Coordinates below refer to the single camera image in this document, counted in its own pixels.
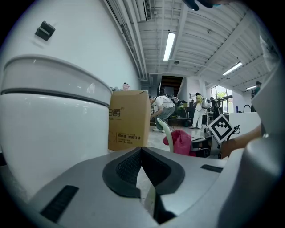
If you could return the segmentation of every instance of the ceiling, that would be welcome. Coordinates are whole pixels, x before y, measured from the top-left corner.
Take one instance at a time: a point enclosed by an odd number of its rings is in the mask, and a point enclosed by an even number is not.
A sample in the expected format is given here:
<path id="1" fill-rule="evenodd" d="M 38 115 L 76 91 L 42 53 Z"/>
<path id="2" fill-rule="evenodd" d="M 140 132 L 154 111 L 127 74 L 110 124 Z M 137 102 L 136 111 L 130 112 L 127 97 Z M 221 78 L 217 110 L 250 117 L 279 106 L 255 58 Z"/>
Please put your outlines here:
<path id="1" fill-rule="evenodd" d="M 197 3 L 200 10 L 193 11 L 182 0 L 150 0 L 152 19 L 138 21 L 130 10 L 138 0 L 116 2 L 122 36 L 143 86 L 157 86 L 162 75 L 172 75 L 204 79 L 208 87 L 221 85 L 241 94 L 268 77 L 258 24 L 240 3 L 212 9 Z M 175 42 L 169 61 L 163 61 L 169 31 L 176 34 Z M 223 76 L 238 62 L 243 65 Z"/>

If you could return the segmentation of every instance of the toilet tank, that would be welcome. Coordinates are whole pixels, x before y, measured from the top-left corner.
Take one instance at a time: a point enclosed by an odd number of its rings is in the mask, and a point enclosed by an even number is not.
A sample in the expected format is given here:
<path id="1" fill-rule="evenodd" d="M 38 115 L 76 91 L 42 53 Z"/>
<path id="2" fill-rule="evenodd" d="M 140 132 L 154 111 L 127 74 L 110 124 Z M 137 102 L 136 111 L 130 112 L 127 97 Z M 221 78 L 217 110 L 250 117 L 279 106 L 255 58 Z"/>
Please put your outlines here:
<path id="1" fill-rule="evenodd" d="M 112 90 L 53 57 L 7 62 L 0 96 L 0 145 L 28 198 L 73 165 L 108 153 Z"/>

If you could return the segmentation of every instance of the cardboard box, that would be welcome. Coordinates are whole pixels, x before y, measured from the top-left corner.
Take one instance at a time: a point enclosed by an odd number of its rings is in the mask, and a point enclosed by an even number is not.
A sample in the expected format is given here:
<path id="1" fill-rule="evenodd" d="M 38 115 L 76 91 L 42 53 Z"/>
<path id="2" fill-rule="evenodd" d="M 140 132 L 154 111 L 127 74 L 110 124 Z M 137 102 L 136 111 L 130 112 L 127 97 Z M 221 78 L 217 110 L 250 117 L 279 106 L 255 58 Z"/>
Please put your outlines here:
<path id="1" fill-rule="evenodd" d="M 114 91 L 109 108 L 108 149 L 147 145 L 151 104 L 146 90 Z"/>

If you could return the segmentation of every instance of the cable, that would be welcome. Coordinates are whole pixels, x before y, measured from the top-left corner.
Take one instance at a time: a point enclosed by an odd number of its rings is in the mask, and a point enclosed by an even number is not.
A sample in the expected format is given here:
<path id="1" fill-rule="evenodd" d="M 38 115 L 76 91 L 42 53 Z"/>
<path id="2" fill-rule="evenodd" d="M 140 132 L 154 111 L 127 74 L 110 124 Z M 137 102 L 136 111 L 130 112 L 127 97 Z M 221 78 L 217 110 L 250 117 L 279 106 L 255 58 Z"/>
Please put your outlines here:
<path id="1" fill-rule="evenodd" d="M 228 136 L 227 141 L 230 139 L 232 134 L 239 134 L 240 131 L 239 133 L 236 133 L 238 130 L 240 130 L 240 125 L 234 127 L 234 131 Z"/>

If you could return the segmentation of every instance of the sneaker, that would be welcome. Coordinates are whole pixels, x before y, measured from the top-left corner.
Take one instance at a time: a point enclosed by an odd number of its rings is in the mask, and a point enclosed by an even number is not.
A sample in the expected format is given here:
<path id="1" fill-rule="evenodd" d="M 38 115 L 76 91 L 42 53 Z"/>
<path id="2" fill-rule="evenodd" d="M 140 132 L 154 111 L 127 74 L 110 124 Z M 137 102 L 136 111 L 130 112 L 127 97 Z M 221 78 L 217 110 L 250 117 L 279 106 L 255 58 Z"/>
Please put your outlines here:
<path id="1" fill-rule="evenodd" d="M 158 129 L 157 127 L 155 127 L 154 129 L 152 129 L 153 131 L 161 131 L 160 129 Z"/>

